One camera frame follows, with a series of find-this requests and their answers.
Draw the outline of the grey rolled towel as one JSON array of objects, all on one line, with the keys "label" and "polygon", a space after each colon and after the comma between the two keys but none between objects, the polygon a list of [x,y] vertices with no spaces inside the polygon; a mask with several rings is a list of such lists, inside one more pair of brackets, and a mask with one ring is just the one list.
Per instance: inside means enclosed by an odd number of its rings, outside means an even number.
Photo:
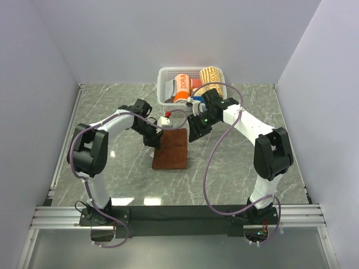
[{"label": "grey rolled towel", "polygon": [[172,103],[177,94],[176,80],[168,80],[164,84],[164,101],[165,103]]}]

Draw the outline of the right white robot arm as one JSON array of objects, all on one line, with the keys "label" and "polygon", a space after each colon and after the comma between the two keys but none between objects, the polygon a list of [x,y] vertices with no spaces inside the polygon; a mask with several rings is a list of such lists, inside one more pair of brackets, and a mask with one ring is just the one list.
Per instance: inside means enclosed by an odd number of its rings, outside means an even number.
[{"label": "right white robot arm", "polygon": [[294,158],[285,128],[274,128],[258,120],[243,107],[243,100],[223,99],[216,89],[202,95],[203,102],[188,98],[192,114],[187,121],[190,129],[189,142],[209,134],[212,126],[218,122],[229,125],[229,130],[236,129],[254,146],[254,168],[257,178],[248,204],[234,212],[221,212],[211,204],[208,207],[218,215],[236,216],[247,212],[250,222],[258,224],[266,218],[276,199],[277,186],[293,165]]}]

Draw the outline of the yellow striped Doraemon towel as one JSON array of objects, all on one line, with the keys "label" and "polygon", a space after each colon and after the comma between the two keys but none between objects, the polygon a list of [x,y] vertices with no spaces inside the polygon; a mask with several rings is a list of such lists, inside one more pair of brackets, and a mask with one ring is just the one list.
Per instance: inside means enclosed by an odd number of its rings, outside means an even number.
[{"label": "yellow striped Doraemon towel", "polygon": [[[210,82],[224,82],[222,77],[222,71],[214,66],[203,68],[199,74],[202,85]],[[196,95],[201,96],[203,93],[211,89],[216,89],[221,98],[227,98],[226,86],[222,84],[211,84],[203,86],[196,92]]]}]

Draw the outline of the white plastic basket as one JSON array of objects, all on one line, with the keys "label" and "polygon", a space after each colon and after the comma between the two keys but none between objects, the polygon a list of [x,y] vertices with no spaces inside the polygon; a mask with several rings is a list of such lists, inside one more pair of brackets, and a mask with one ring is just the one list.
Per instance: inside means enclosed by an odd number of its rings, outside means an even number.
[{"label": "white plastic basket", "polygon": [[226,99],[227,87],[218,84],[225,82],[220,68],[209,67],[164,67],[159,70],[157,81],[157,101],[166,110],[183,109],[188,111],[187,99],[201,100],[201,95],[215,88]]}]

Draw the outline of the brown towel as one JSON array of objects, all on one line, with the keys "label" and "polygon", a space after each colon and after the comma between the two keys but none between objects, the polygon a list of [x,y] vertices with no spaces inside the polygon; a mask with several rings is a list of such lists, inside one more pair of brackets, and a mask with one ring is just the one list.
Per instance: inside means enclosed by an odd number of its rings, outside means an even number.
[{"label": "brown towel", "polygon": [[152,169],[173,170],[187,168],[187,129],[165,130],[161,148],[154,150]]}]

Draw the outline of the orange white rolled towel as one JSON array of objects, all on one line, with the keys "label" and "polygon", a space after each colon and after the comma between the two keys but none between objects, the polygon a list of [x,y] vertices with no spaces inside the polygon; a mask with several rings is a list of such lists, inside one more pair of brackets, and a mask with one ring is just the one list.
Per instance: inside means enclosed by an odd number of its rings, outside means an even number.
[{"label": "orange white rolled towel", "polygon": [[174,103],[183,103],[191,95],[192,86],[191,79],[187,74],[179,74],[175,77],[177,83],[177,94],[174,98]]}]

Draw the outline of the blue rolled towel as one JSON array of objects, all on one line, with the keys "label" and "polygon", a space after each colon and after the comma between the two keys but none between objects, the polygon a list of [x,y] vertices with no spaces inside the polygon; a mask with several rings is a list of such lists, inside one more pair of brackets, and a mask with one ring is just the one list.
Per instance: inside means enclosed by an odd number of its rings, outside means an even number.
[{"label": "blue rolled towel", "polygon": [[201,96],[193,96],[192,98],[193,98],[193,100],[199,101],[201,103],[204,102],[204,99]]}]

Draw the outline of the black base beam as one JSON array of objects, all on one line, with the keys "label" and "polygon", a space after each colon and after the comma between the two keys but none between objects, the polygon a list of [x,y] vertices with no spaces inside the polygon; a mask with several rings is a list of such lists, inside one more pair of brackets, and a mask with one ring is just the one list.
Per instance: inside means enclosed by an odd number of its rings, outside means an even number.
[{"label": "black base beam", "polygon": [[243,237],[245,226],[275,225],[278,211],[275,207],[257,210],[255,207],[233,215],[242,205],[219,205],[218,215],[205,205],[192,206],[113,206],[102,216],[90,206],[82,209],[79,226],[104,228],[109,226],[114,236],[178,236],[178,235],[227,235]]}]

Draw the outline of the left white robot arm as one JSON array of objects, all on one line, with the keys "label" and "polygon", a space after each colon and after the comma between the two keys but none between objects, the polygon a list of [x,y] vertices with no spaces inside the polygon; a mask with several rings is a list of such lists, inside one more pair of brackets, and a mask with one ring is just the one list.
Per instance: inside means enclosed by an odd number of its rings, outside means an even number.
[{"label": "left white robot arm", "polygon": [[74,176],[81,179],[88,195],[83,217],[98,225],[114,221],[112,201],[103,180],[103,170],[108,159],[109,141],[126,130],[142,136],[145,146],[159,149],[163,131],[148,121],[152,107],[138,99],[134,105],[123,105],[108,117],[86,125],[76,126],[67,155]]}]

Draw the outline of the aluminium rail frame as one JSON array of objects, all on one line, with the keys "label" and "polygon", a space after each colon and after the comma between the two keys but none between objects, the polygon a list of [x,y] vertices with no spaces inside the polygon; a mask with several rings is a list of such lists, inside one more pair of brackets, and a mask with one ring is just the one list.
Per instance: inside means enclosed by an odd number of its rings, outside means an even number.
[{"label": "aluminium rail frame", "polygon": [[[60,167],[63,160],[58,160],[56,172],[51,183],[48,197],[42,206],[35,209],[32,218],[26,242],[18,263],[18,268],[33,268],[36,251],[40,246],[39,234],[42,230],[87,230],[92,237],[91,243],[99,249],[104,249],[104,244],[100,242],[101,238],[116,237],[117,231],[123,231],[123,226],[116,227],[114,221],[106,225],[100,225],[97,222],[86,219],[87,212],[84,206],[74,207],[54,207],[51,205],[53,195],[56,192]],[[308,229],[315,229],[315,242],[310,243],[309,239],[300,243],[299,255],[303,256],[303,251],[309,249],[310,252],[319,251],[318,257],[322,259],[325,268],[338,268],[338,262],[335,257],[333,245],[327,230],[326,221],[319,204],[289,204],[274,205],[276,210],[274,217],[280,219],[278,226],[270,225],[271,229],[277,230],[280,234],[284,229],[297,229],[305,232]]]}]

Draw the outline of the red rolled towel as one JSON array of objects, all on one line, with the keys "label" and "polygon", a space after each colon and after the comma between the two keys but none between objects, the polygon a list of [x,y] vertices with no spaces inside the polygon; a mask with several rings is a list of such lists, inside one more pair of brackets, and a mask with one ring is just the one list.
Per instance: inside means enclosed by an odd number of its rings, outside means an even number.
[{"label": "red rolled towel", "polygon": [[193,89],[198,88],[202,85],[201,79],[200,78],[193,78],[191,79],[191,86]]}]

